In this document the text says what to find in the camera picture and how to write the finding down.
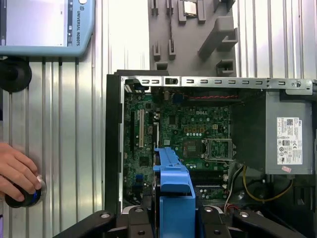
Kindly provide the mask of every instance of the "corrugated metal wall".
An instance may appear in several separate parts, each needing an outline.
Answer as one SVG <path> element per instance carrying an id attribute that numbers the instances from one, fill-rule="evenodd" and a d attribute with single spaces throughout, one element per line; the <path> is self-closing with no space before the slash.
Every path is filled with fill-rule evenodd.
<path id="1" fill-rule="evenodd" d="M 238 76 L 316 78 L 315 0 L 237 0 L 234 17 Z M 149 55 L 147 0 L 96 0 L 85 57 L 31 59 L 29 89 L 3 96 L 3 133 L 48 193 L 29 209 L 4 206 L 5 238 L 50 238 L 102 209 L 106 74 L 149 69 Z"/>
<path id="2" fill-rule="evenodd" d="M 147 22 L 146 0 L 96 0 L 86 55 L 30 59 L 29 88 L 4 93 L 4 140 L 36 162 L 48 186 L 41 204 L 4 206 L 5 238 L 50 238 L 102 210 L 106 74 L 149 68 Z"/>
<path id="3" fill-rule="evenodd" d="M 236 0 L 240 77 L 316 78 L 316 0 Z"/>

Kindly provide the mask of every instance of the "yellow wire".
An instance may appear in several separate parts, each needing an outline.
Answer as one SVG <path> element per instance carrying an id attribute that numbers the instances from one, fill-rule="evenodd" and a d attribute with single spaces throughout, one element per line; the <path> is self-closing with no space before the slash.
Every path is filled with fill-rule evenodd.
<path id="1" fill-rule="evenodd" d="M 277 196 L 275 197 L 272 197 L 272 198 L 268 198 L 268 199 L 259 199 L 257 197 L 254 197 L 249 191 L 248 191 L 248 188 L 247 188 L 247 182 L 246 182 L 246 171 L 247 171 L 247 166 L 244 166 L 243 167 L 243 185 L 244 185 L 244 188 L 246 189 L 246 192 L 247 194 L 252 197 L 254 200 L 258 201 L 258 202 L 270 202 L 270 201 L 273 201 L 281 196 L 283 196 L 284 194 L 286 194 L 289 189 L 292 187 L 293 185 L 293 180 L 292 180 L 292 183 L 289 185 L 289 187 L 282 193 L 278 194 Z"/>

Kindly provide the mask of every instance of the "motherboard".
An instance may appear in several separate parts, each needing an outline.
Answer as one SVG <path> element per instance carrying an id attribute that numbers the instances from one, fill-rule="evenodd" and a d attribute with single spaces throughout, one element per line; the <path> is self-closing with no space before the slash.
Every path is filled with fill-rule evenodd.
<path id="1" fill-rule="evenodd" d="M 232 163 L 230 107 L 183 105 L 183 95 L 127 93 L 124 111 L 124 206 L 150 195 L 154 148 L 171 147 L 190 172 L 201 200 L 225 200 Z"/>

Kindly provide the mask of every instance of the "hand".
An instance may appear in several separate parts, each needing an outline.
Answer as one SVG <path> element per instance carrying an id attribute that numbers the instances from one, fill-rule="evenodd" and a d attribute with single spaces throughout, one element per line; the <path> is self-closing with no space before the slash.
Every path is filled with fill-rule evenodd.
<path id="1" fill-rule="evenodd" d="M 8 144 L 0 143 L 0 196 L 7 194 L 16 201 L 24 201 L 22 193 L 10 181 L 34 194 L 41 189 L 37 175 L 38 169 L 31 159 Z"/>

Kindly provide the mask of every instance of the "black knob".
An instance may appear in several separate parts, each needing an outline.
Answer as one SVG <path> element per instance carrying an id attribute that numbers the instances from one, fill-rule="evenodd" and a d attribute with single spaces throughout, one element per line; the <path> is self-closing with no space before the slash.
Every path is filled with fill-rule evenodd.
<path id="1" fill-rule="evenodd" d="M 24 201 L 19 202 L 14 200 L 12 197 L 8 195 L 5 195 L 4 199 L 5 199 L 5 202 L 8 204 L 8 206 L 12 208 L 31 207 L 35 205 L 36 203 L 38 203 L 39 201 L 41 201 L 46 194 L 46 184 L 42 180 L 42 177 L 38 176 L 38 180 L 40 181 L 42 187 L 41 189 L 36 190 L 34 194 L 29 194 L 19 185 L 13 184 L 23 194 Z"/>
<path id="2" fill-rule="evenodd" d="M 0 88 L 14 93 L 29 86 L 32 71 L 29 63 L 17 57 L 8 57 L 0 60 Z"/>

